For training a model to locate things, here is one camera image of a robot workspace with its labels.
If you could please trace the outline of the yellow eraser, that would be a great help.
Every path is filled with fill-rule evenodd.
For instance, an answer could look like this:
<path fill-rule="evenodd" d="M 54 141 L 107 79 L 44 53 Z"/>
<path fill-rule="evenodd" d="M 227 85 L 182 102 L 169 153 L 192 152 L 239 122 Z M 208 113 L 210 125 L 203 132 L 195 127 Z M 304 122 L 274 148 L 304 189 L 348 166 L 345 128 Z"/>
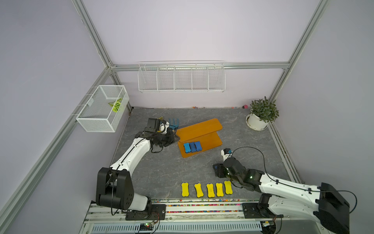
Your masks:
<path fill-rule="evenodd" d="M 216 195 L 217 197 L 223 197 L 224 196 L 224 189 L 222 183 L 216 183 Z"/>
<path fill-rule="evenodd" d="M 188 197 L 190 195 L 189 193 L 189 184 L 187 182 L 184 182 L 181 184 L 182 186 L 182 197 Z"/>
<path fill-rule="evenodd" d="M 194 185 L 194 188 L 196 190 L 196 196 L 197 198 L 202 198 L 204 196 L 202 185 L 200 183 L 197 183 Z"/>
<path fill-rule="evenodd" d="M 207 184 L 206 188 L 207 188 L 207 196 L 209 198 L 214 198 L 215 197 L 215 193 L 214 193 L 214 186 L 213 186 L 213 184 L 212 183 Z"/>
<path fill-rule="evenodd" d="M 225 185 L 226 195 L 232 195 L 233 194 L 232 183 L 230 181 L 225 181 L 224 185 Z"/>

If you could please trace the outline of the orange wooden two-tier shelf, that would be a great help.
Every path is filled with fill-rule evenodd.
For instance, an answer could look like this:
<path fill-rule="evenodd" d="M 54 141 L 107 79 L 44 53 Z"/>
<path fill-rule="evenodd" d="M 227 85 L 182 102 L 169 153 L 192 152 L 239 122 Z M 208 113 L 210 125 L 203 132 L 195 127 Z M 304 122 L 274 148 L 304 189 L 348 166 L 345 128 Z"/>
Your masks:
<path fill-rule="evenodd" d="M 176 134 L 180 139 L 177 144 L 182 158 L 188 158 L 221 146 L 223 143 L 217 132 L 222 129 L 223 127 L 218 119 L 211 119 L 178 129 Z M 184 144 L 193 142 L 200 142 L 202 150 L 199 152 L 186 153 Z"/>

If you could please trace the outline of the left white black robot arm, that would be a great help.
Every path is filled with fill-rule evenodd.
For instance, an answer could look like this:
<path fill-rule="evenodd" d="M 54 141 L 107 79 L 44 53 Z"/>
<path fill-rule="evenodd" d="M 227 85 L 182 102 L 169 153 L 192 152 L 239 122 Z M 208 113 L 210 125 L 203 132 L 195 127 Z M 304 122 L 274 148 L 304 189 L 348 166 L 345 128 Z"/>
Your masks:
<path fill-rule="evenodd" d="M 97 174 L 96 204 L 116 210 L 145 212 L 151 209 L 148 197 L 135 193 L 132 174 L 148 153 L 158 154 L 160 150 L 177 142 L 179 120 L 149 118 L 144 130 L 138 132 L 126 152 L 110 167 L 103 167 Z"/>

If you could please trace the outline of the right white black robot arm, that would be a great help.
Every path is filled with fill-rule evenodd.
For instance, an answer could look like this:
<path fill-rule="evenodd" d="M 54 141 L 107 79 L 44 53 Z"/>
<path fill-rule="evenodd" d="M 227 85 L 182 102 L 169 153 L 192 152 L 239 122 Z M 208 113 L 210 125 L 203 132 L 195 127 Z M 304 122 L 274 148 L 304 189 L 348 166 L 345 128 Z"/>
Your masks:
<path fill-rule="evenodd" d="M 350 204 L 328 183 L 299 184 L 263 171 L 246 169 L 234 157 L 213 165 L 216 177 L 232 185 L 261 193 L 257 212 L 262 217 L 297 216 L 320 223 L 335 234 L 350 232 Z"/>

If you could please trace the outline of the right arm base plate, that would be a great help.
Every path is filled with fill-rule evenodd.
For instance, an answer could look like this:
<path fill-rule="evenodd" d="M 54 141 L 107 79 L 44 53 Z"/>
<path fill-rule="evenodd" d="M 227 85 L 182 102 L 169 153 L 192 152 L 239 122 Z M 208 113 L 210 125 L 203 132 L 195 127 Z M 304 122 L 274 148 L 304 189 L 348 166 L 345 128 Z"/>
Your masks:
<path fill-rule="evenodd" d="M 277 219 L 283 218 L 283 214 L 275 214 L 272 212 L 267 204 L 258 204 L 258 203 L 243 203 L 243 215 L 245 219 L 254 219 L 254 218 L 270 218 Z"/>

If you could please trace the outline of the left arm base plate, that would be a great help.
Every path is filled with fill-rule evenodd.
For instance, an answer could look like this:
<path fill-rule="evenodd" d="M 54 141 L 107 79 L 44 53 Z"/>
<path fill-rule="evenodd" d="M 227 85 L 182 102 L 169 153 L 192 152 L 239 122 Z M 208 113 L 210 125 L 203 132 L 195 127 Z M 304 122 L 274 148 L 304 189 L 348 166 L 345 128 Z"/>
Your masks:
<path fill-rule="evenodd" d="M 138 220 L 164 220 L 166 216 L 166 205 L 151 204 L 146 207 L 144 211 L 131 210 L 126 213 L 125 219 L 127 221 Z"/>

